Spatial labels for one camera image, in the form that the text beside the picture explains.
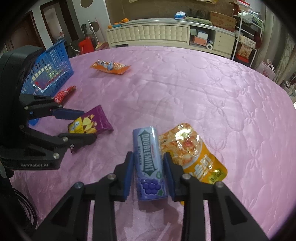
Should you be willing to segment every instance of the tissue box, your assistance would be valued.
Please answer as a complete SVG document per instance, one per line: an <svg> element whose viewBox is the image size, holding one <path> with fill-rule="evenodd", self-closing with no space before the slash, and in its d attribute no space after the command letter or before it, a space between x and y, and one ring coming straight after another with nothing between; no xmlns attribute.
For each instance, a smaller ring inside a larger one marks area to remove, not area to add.
<svg viewBox="0 0 296 241"><path fill-rule="evenodd" d="M196 36L194 36L193 42L195 44L199 44L199 45L203 45L203 46L206 46L207 45L207 40L206 39L199 38L199 37L196 37Z"/></svg>
<svg viewBox="0 0 296 241"><path fill-rule="evenodd" d="M202 38L202 39L206 39L206 40L207 40L207 38L208 38L209 35L208 35L206 32L198 31L197 36L198 36L199 38Z"/></svg>
<svg viewBox="0 0 296 241"><path fill-rule="evenodd" d="M184 15L179 15L179 14L176 14L175 15L175 19L185 19L186 16Z"/></svg>

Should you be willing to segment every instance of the grape illustration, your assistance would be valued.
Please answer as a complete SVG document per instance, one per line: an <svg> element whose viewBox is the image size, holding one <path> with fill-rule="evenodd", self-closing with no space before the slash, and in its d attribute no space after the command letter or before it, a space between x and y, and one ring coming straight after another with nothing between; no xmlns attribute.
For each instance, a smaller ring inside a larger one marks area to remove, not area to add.
<svg viewBox="0 0 296 241"><path fill-rule="evenodd" d="M158 184L158 180L157 179L152 179L152 183L154 183L155 185Z"/></svg>
<svg viewBox="0 0 296 241"><path fill-rule="evenodd" d="M156 190L161 189L161 185L159 185L159 184L155 185L155 189L156 189Z"/></svg>
<svg viewBox="0 0 296 241"><path fill-rule="evenodd" d="M147 195L156 195L158 191L161 189L161 185L159 184L159 181L156 178L142 178L140 180L140 183Z"/></svg>
<svg viewBox="0 0 296 241"><path fill-rule="evenodd" d="M143 188L144 188L145 190L149 189L149 184L148 184L148 183L144 183L144 184L143 184Z"/></svg>
<svg viewBox="0 0 296 241"><path fill-rule="evenodd" d="M155 189L155 184L154 183L150 183L149 184L149 189L151 189L151 190Z"/></svg>
<svg viewBox="0 0 296 241"><path fill-rule="evenodd" d="M147 195L149 195L149 194L152 193L152 191L151 191L150 189L147 189L147 190L145 190L145 193L146 193Z"/></svg>

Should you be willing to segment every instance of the wooden door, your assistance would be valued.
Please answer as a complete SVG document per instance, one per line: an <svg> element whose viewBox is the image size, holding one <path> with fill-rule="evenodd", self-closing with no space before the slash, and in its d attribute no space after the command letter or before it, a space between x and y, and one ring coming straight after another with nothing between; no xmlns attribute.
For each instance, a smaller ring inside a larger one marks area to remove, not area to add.
<svg viewBox="0 0 296 241"><path fill-rule="evenodd" d="M39 36L32 11L28 12L6 41L7 50L13 50L24 45L45 48Z"/></svg>

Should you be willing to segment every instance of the blue gripper pad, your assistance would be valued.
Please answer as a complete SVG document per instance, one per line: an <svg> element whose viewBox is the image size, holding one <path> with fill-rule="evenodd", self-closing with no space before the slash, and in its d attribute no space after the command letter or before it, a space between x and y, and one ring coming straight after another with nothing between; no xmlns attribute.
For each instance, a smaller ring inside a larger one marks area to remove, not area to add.
<svg viewBox="0 0 296 241"><path fill-rule="evenodd" d="M133 179L133 153L129 151L126 155L126 159L124 161L126 173L123 181L123 197L126 200L129 196L131 189L131 181Z"/></svg>
<svg viewBox="0 0 296 241"><path fill-rule="evenodd" d="M52 111L52 116L61 120L76 120L84 114L82 110L58 108Z"/></svg>
<svg viewBox="0 0 296 241"><path fill-rule="evenodd" d="M169 153L163 155L163 169L167 179L168 191L172 199L175 198L175 181L173 179L173 174L171 171L171 165L173 165L172 157Z"/></svg>

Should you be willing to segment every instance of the pink bedspread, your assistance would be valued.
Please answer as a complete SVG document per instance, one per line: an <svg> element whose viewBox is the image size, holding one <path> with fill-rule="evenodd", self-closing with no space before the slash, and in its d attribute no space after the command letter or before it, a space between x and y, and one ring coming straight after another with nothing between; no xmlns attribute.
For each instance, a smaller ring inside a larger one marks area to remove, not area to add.
<svg viewBox="0 0 296 241"><path fill-rule="evenodd" d="M90 69L98 59L131 68L124 75ZM296 200L296 110L278 85L239 63L182 48L122 47L70 61L75 73L63 89L77 90L65 107L86 112L100 104L114 131L68 151L59 170L15 172L14 187L40 221L75 182L96 182L122 163L133 129L152 125L163 133L188 122L226 166L224 182L265 233L272 237L282 225ZM47 117L36 129L57 135L68 123ZM171 198L138 203L133 190L115 210L119 241L180 240L183 207Z"/></svg>

